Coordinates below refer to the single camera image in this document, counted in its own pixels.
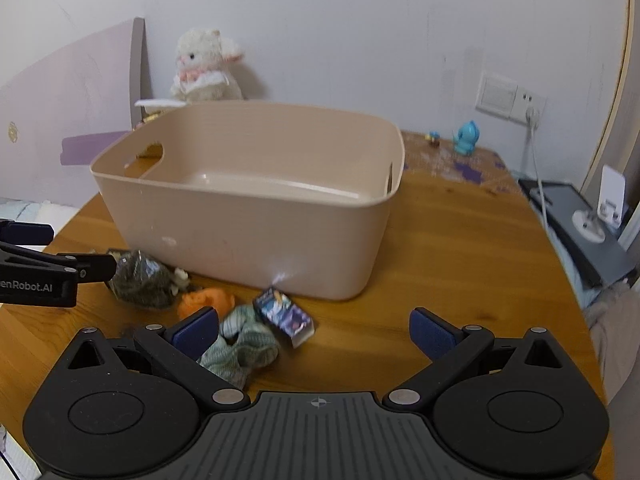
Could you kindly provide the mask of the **white plush lamb toy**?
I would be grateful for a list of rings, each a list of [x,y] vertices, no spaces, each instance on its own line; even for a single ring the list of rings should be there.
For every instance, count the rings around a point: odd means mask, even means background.
[[[171,96],[187,103],[242,100],[242,90],[230,67],[244,58],[232,39],[212,28],[192,28],[178,40]]]

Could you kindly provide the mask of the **blue bird figurine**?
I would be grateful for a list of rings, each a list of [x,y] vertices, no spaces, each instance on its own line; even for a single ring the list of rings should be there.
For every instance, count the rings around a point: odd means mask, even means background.
[[[471,156],[480,138],[480,129],[470,120],[463,124],[454,135],[454,151],[463,156]]]

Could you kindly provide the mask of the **green leaf packet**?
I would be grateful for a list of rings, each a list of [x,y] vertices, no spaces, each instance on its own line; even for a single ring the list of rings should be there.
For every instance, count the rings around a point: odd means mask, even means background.
[[[169,289],[172,273],[145,252],[128,252],[116,260],[115,274],[106,283],[108,289],[120,301],[146,308],[169,308],[175,299]]]

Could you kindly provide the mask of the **beige plastic storage bin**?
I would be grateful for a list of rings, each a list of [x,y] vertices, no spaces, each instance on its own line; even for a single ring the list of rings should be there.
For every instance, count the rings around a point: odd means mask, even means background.
[[[345,300],[370,280],[404,166],[386,119],[220,101],[161,114],[90,169],[130,248],[221,281]]]

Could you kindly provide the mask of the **cartoon printed small box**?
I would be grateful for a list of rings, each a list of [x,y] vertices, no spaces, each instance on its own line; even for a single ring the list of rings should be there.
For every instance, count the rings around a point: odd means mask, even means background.
[[[270,287],[253,300],[256,313],[292,348],[298,348],[314,336],[314,320],[287,294]]]

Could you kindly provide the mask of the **small mushroom figurine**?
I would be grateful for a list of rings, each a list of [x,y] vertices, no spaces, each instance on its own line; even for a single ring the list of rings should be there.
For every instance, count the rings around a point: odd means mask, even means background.
[[[440,135],[436,131],[430,131],[429,133],[427,133],[425,139],[432,148],[438,148],[440,145]]]

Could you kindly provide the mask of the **grey laptop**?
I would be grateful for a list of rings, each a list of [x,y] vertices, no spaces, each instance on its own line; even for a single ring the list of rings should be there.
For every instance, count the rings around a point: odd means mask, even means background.
[[[573,185],[521,178],[525,196],[540,210],[591,287],[608,287],[639,276],[639,259],[630,252],[639,241],[639,211],[625,208],[626,179],[602,168],[596,206]]]

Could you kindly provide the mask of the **white bed pillow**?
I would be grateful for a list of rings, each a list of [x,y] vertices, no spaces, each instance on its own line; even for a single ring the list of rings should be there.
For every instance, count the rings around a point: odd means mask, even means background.
[[[0,200],[0,214],[2,219],[26,223],[48,224],[55,235],[66,226],[79,209],[73,206],[30,200],[12,200],[2,197]]]

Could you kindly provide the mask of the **white wall switch socket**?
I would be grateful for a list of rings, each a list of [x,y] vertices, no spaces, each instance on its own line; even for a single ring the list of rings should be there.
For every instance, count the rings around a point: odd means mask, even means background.
[[[475,108],[482,113],[525,125],[527,118],[540,119],[547,99],[514,80],[483,72],[480,75]]]

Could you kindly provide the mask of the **white wardrobe shelf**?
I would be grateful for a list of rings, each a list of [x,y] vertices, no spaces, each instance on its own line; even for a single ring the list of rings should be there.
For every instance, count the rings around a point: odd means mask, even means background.
[[[631,208],[639,203],[639,0],[627,0],[624,39],[614,100],[582,184],[582,195],[592,206],[598,202],[604,165],[624,175],[626,202]]]

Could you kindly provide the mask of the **green checked cloth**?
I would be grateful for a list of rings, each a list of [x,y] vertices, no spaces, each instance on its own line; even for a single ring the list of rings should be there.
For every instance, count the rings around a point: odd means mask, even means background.
[[[250,374],[273,363],[279,349],[276,336],[254,307],[242,304],[222,320],[217,339],[198,364],[235,388],[244,389]]]

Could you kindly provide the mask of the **white phone stand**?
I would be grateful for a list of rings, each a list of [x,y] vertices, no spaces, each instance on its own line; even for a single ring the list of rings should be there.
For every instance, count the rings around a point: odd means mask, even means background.
[[[625,206],[625,177],[608,165],[602,168],[596,209],[577,209],[572,222],[587,242],[603,244],[606,234],[620,234]]]

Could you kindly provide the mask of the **gold tissue package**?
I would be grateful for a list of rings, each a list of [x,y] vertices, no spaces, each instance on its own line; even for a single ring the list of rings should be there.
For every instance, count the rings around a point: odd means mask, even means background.
[[[134,106],[141,110],[141,120],[137,124],[137,128],[143,126],[147,122],[152,122],[161,114],[178,110],[178,108],[187,106],[188,103],[175,99],[142,99],[134,102]]]

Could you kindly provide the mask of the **grey brown clothing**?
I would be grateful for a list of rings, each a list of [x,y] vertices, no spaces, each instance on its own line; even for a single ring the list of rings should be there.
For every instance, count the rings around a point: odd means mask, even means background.
[[[618,282],[584,310],[600,366],[606,400],[611,402],[629,378],[639,352],[639,294]]]

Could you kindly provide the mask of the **orange cloth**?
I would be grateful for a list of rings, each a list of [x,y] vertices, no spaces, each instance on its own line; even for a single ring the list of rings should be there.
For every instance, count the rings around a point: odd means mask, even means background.
[[[181,296],[181,301],[177,308],[178,318],[184,320],[205,307],[213,308],[217,312],[218,318],[222,321],[235,308],[235,296],[217,287],[187,292]]]

